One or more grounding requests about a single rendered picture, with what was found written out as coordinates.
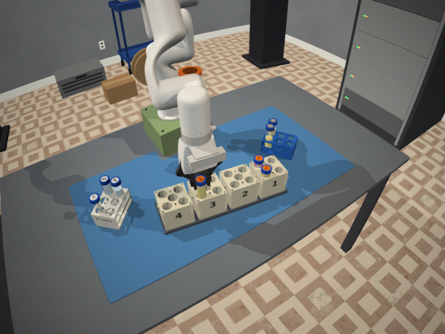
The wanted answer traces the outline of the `blue bench mat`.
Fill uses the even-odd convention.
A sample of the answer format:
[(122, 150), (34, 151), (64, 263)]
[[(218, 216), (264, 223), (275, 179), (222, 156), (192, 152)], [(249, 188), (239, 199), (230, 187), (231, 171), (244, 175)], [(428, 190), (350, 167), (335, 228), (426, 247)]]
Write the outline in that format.
[[(154, 191), (187, 181), (176, 175), (178, 155), (161, 160), (155, 151), (69, 186), (74, 207), (108, 300), (114, 303), (196, 261), (288, 209), (355, 165), (273, 106), (216, 127), (216, 147), (226, 160), (213, 173), (254, 161), (270, 118), (276, 131), (298, 136), (292, 160), (276, 157), (288, 171), (288, 193), (239, 211), (165, 234)], [(132, 203), (119, 230), (96, 226), (89, 196), (103, 193), (100, 177), (120, 177)]]

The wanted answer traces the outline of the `tube with blue cap and grey dot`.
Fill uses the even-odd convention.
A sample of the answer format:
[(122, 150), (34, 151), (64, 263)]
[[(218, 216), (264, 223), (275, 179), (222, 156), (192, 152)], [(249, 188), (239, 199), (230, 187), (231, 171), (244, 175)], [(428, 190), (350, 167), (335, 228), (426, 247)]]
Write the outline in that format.
[[(273, 135), (274, 135), (274, 129), (275, 129), (275, 125), (268, 123), (266, 125), (266, 141), (272, 141), (273, 140)], [(272, 144), (266, 143), (265, 142), (265, 146), (266, 147), (272, 147)]]

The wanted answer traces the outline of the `blue tube rack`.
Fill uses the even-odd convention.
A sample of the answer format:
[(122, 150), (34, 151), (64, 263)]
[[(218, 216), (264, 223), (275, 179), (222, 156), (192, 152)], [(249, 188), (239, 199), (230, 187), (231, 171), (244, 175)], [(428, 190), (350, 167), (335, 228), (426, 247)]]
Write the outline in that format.
[[(278, 134), (284, 134), (285, 137), (284, 138), (279, 138)], [(266, 134), (264, 135), (262, 141), (261, 141), (261, 153), (265, 153), (268, 155), (275, 155), (276, 157), (280, 157), (280, 158), (284, 158), (287, 160), (292, 160), (292, 157), (294, 155), (294, 147), (297, 144), (297, 138), (298, 136), (292, 135), (292, 134), (288, 134), (288, 133), (283, 133), (280, 131), (276, 131), (275, 135), (273, 135), (273, 140), (272, 141), (266, 141), (265, 137)], [(294, 140), (289, 140), (287, 137), (292, 136), (294, 137)], [(281, 141), (277, 142), (278, 139)], [(272, 144), (272, 147), (266, 147), (264, 143), (269, 143)], [(276, 143), (277, 142), (277, 143)], [(287, 142), (292, 143), (293, 145), (288, 145), (286, 144)], [(289, 148), (289, 149), (288, 149)], [(291, 149), (291, 150), (290, 150)]]

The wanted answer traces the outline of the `beige tube rack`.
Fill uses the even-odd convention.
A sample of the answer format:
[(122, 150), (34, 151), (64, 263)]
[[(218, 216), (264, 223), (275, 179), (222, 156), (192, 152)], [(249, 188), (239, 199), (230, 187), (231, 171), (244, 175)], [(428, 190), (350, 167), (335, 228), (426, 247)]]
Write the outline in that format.
[[(96, 226), (113, 228), (116, 230), (120, 229), (120, 226), (122, 225), (126, 213), (133, 201), (129, 190), (127, 190), (126, 188), (123, 188), (123, 190), (124, 194), (122, 196), (116, 196), (115, 191), (111, 195), (106, 195), (105, 192), (103, 191), (103, 193), (100, 196), (100, 201), (103, 198), (105, 198), (102, 204), (104, 207), (104, 211), (98, 214), (93, 209), (91, 213), (91, 216)], [(123, 203), (125, 197), (126, 200)], [(120, 202), (118, 202), (118, 200)]]

